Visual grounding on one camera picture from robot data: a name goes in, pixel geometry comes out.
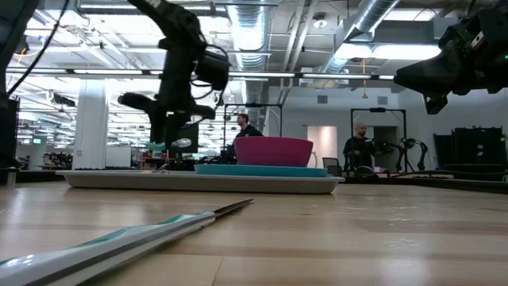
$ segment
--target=wooden table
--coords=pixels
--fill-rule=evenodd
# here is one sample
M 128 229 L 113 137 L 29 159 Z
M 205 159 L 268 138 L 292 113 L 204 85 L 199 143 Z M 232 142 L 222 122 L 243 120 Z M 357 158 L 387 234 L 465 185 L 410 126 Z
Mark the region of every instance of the wooden table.
M 332 195 L 0 189 L 0 260 L 123 226 L 245 209 L 93 285 L 508 285 L 508 196 L 340 185 Z

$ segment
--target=teal tray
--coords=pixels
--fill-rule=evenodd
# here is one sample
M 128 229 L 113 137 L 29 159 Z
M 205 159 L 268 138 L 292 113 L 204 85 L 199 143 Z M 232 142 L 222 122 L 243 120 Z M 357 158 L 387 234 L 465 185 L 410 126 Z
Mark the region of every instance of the teal tray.
M 298 178 L 326 177 L 328 170 L 307 167 L 251 166 L 233 164 L 199 164 L 194 169 L 199 175 L 223 176 L 275 176 Z

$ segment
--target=metal blade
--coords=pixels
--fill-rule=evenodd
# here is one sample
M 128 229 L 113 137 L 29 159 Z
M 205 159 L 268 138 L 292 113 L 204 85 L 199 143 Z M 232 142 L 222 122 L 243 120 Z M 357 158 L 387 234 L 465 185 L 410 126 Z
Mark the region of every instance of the metal blade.
M 225 215 L 231 211 L 234 211 L 240 207 L 244 207 L 246 205 L 248 205 L 251 201 L 253 201 L 254 199 L 246 199 L 245 201 L 241 201 L 241 202 L 238 202 L 238 203 L 234 203 L 234 204 L 230 204 L 228 206 L 225 206 L 225 207 L 221 207 L 220 209 L 217 209 L 215 211 L 213 211 L 215 214 L 217 214 L 217 216 L 221 216 L 221 215 Z

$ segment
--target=white tray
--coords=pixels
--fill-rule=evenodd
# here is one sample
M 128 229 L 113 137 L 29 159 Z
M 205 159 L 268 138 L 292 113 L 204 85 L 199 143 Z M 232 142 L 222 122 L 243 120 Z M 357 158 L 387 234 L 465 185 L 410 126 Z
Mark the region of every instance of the white tray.
M 195 172 L 153 174 L 138 171 L 59 171 L 72 187 L 164 191 L 237 191 L 329 194 L 344 178 L 292 178 L 198 175 Z

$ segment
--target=white pillar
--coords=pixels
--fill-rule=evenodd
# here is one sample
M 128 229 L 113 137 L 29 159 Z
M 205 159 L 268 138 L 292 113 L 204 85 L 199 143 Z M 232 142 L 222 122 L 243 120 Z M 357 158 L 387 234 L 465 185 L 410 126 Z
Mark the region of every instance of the white pillar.
M 34 136 L 33 143 L 30 145 L 30 163 L 29 170 L 42 170 L 44 165 L 44 155 L 47 152 L 48 137 L 46 136 Z
M 104 169 L 110 97 L 103 79 L 82 79 L 72 168 Z

